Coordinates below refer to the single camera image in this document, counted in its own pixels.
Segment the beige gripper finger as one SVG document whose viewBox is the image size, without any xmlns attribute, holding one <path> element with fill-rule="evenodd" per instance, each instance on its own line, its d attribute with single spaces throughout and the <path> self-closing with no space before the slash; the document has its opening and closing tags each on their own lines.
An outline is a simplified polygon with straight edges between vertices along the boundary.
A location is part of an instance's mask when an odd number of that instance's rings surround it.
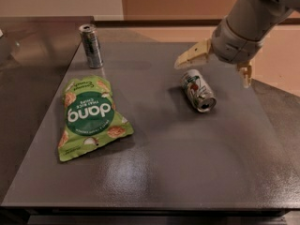
<svg viewBox="0 0 300 225">
<path fill-rule="evenodd" d="M 252 80 L 252 65 L 250 61 L 244 63 L 239 63 L 237 66 L 237 71 L 242 79 L 243 86 L 249 88 L 251 86 Z"/>
<path fill-rule="evenodd" d="M 174 68 L 184 69 L 204 65 L 209 61 L 212 53 L 211 39 L 204 39 L 180 54 L 174 63 Z"/>
</svg>

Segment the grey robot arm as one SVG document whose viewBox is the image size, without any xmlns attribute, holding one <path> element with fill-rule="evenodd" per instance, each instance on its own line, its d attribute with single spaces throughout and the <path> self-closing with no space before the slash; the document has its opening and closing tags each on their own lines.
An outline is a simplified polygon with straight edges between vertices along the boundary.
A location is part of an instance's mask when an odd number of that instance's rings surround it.
<svg viewBox="0 0 300 225">
<path fill-rule="evenodd" d="M 244 86 L 251 85 L 251 60 L 263 46 L 274 26 L 300 10 L 300 0 L 237 0 L 209 39 L 204 39 L 179 55 L 176 69 L 203 65 L 211 55 L 236 65 Z"/>
</svg>

